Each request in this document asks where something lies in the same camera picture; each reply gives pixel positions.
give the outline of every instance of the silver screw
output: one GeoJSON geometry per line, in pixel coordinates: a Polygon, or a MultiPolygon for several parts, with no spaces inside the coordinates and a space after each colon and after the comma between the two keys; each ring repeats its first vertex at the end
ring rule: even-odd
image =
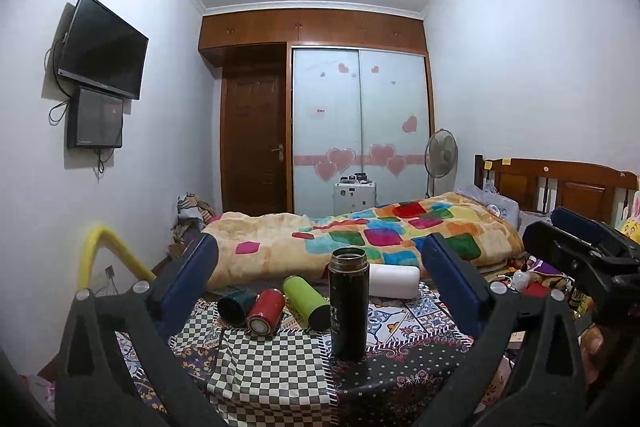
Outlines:
{"type": "Polygon", "coordinates": [[[133,285],[134,293],[144,293],[150,288],[148,281],[138,281],[133,285]]]}
{"type": "Polygon", "coordinates": [[[501,283],[500,281],[494,281],[489,285],[489,289],[494,292],[497,293],[498,295],[503,295],[505,293],[507,293],[507,286],[505,286],[503,283],[501,283]]]}
{"type": "Polygon", "coordinates": [[[89,295],[91,295],[89,290],[87,288],[83,288],[76,292],[76,299],[78,299],[79,301],[84,301],[89,295]]]}
{"type": "Polygon", "coordinates": [[[564,301],[564,293],[562,293],[558,288],[553,288],[551,290],[551,298],[554,301],[562,302],[564,301]]]}

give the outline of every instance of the frosted glass door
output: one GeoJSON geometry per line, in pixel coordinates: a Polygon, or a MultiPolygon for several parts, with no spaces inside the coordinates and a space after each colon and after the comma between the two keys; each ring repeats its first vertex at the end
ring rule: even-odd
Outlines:
{"type": "Polygon", "coordinates": [[[424,58],[360,52],[364,171],[377,203],[424,198],[424,148],[429,139],[424,58]]]}
{"type": "Polygon", "coordinates": [[[360,171],[360,77],[354,50],[293,53],[296,214],[331,216],[334,184],[360,171]]]}

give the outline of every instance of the wooden headboard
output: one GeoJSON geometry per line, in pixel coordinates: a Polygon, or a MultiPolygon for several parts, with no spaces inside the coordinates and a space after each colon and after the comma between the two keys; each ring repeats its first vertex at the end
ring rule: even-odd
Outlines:
{"type": "Polygon", "coordinates": [[[491,173],[498,192],[517,201],[521,210],[551,210],[549,181],[556,180],[554,207],[564,206],[581,216],[605,223],[611,222],[616,192],[623,192],[623,206],[627,206],[638,190],[639,182],[638,176],[632,172],[616,171],[591,163],[524,158],[484,160],[482,155],[477,154],[475,185],[482,188],[484,180],[490,179],[491,173]]]}

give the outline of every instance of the door handle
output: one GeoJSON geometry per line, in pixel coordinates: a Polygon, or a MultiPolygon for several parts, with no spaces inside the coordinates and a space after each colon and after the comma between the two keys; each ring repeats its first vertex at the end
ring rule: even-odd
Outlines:
{"type": "Polygon", "coordinates": [[[271,149],[271,152],[278,153],[278,160],[281,162],[284,161],[284,145],[282,145],[282,143],[278,145],[277,149],[271,149]]]}

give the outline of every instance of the electric fan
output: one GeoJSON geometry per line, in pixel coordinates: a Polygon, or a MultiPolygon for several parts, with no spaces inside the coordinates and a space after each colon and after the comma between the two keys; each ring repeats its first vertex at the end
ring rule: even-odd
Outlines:
{"type": "Polygon", "coordinates": [[[458,159],[458,146],[453,135],[446,129],[439,129],[431,136],[424,149],[424,168],[427,170],[427,197],[429,196],[429,178],[433,180],[435,193],[436,179],[451,172],[458,159]]]}

